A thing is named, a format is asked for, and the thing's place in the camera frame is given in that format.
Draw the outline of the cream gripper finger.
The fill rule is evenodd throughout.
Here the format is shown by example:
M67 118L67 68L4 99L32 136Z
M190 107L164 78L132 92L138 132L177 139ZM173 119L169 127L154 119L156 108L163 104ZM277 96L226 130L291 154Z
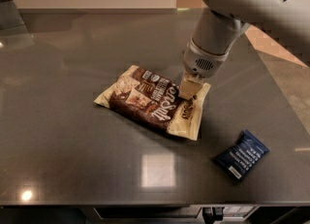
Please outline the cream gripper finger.
M190 100L202 89L203 84L204 80L198 74L193 75L184 71L179 86L179 97Z

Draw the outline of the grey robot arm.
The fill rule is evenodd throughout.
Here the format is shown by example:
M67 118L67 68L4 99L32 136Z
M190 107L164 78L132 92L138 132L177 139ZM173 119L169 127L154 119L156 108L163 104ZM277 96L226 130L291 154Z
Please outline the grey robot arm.
M198 94L226 61L233 43L251 25L300 61L310 61L310 0L203 0L196 29L183 57L179 96Z

